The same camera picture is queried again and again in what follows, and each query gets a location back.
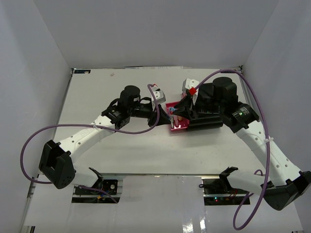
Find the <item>pink correction tape pen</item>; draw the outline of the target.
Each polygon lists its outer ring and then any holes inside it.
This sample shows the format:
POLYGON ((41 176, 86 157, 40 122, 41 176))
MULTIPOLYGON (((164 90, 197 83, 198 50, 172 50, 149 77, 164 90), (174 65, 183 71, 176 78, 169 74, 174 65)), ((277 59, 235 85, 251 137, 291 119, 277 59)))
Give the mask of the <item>pink correction tape pen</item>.
POLYGON ((175 126, 176 128, 179 127, 179 120, 178 120, 177 117, 178 117, 178 116, 174 116, 174 117, 173 117, 173 118, 174 118, 174 126, 175 126))

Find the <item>black drawer organizer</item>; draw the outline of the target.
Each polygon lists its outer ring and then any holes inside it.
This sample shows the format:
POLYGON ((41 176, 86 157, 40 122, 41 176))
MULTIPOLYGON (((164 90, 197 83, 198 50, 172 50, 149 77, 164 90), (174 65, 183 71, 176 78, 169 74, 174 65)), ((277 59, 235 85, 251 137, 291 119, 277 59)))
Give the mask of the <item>black drawer organizer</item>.
POLYGON ((212 99, 212 83, 200 86, 195 104, 190 109, 187 131, 216 129, 223 126, 219 117, 219 106, 212 99))

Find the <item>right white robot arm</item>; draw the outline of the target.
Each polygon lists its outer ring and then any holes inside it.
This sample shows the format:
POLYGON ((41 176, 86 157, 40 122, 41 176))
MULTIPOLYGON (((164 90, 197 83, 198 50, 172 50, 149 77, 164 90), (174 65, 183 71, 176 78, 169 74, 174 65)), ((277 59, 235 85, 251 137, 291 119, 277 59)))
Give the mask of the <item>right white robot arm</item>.
POLYGON ((302 171, 294 165, 272 137, 265 137, 258 114, 250 105, 238 100, 237 86, 231 78, 220 77, 204 84, 185 79, 182 99, 174 108, 174 115, 189 121, 202 117, 217 118, 249 147, 269 172, 268 180, 265 180, 229 167, 219 175, 219 187, 224 193, 232 193, 237 188, 260 195, 264 189, 266 203, 280 211, 310 187, 310 171, 302 171))

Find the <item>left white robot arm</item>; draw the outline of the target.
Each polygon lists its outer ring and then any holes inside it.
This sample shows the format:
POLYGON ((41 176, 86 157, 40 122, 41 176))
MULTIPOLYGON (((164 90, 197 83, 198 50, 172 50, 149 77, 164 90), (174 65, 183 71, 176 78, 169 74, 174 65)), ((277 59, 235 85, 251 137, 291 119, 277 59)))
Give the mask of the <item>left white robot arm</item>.
POLYGON ((102 139, 118 132, 132 117, 145 118, 149 127, 169 124, 170 120, 161 104, 165 102, 164 92, 155 84, 148 85, 151 97, 141 103, 140 89, 126 86, 119 98, 113 100, 91 124, 79 132, 57 143, 48 141, 41 155, 39 170, 57 188, 70 184, 85 186, 91 193, 102 190, 104 178, 92 167, 76 165, 78 159, 102 139))

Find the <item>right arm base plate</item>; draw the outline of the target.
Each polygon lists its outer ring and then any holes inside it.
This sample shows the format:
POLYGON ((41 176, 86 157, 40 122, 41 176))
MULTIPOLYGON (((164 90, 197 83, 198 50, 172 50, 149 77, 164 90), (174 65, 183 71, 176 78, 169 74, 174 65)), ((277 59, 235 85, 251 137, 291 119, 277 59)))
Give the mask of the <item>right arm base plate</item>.
POLYGON ((233 196, 237 194, 246 194, 246 191, 241 189, 229 188, 221 179, 202 179, 199 188, 204 190, 204 194, 225 194, 233 196))

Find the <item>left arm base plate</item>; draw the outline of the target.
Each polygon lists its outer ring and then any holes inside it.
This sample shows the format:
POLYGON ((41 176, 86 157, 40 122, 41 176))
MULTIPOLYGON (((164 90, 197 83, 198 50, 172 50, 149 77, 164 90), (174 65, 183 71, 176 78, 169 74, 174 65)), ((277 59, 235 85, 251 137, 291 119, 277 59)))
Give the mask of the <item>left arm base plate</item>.
MULTIPOLYGON (((101 189, 110 195, 116 195, 117 188, 118 188, 118 180, 102 180, 102 181, 96 182, 91 188, 101 189)), ((74 194, 76 195, 103 195, 102 192, 79 188, 79 187, 75 188, 74 194)))

